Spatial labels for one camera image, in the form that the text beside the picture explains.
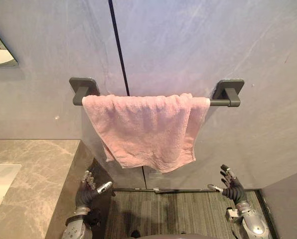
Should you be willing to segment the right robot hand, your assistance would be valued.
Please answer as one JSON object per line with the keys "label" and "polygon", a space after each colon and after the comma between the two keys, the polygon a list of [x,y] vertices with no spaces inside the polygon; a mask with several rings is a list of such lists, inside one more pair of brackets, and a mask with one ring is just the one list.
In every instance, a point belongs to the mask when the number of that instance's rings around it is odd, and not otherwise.
{"label": "right robot hand", "polygon": [[232,169],[225,164],[222,164],[220,168],[220,174],[223,176],[221,181],[225,184],[226,188],[220,188],[216,185],[208,184],[208,189],[219,192],[224,197],[232,200],[235,205],[247,201],[244,187]]}

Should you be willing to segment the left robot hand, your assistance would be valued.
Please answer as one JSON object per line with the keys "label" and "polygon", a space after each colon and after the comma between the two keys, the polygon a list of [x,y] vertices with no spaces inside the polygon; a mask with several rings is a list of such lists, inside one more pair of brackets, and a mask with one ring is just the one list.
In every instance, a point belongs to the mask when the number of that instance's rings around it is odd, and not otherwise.
{"label": "left robot hand", "polygon": [[104,194],[113,185],[112,181],[108,181],[100,186],[96,186],[94,182],[93,173],[89,170],[84,172],[81,179],[78,191],[75,197],[75,206],[78,207],[91,207],[92,202],[101,194]]}

